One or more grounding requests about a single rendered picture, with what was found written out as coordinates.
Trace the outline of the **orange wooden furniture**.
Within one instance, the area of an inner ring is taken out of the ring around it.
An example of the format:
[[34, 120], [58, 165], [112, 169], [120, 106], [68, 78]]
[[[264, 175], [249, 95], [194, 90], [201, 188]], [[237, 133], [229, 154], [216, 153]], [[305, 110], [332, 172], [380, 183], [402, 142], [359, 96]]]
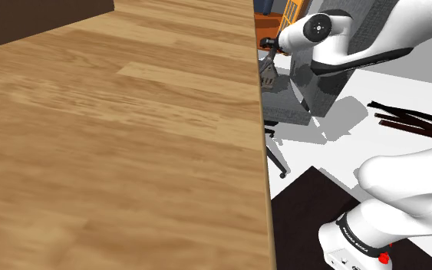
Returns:
[[257, 38], [274, 38], [307, 14], [312, 0], [253, 0]]

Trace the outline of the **dark brown wooden frame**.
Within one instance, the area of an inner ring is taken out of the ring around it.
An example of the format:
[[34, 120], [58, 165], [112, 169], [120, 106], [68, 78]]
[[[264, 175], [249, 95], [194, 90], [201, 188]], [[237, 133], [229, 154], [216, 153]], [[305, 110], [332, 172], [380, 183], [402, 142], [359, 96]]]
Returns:
[[431, 114], [399, 107], [390, 107], [375, 101], [371, 101], [367, 106], [388, 113], [388, 115], [374, 114], [375, 117], [380, 119], [379, 124], [381, 126], [432, 138]]

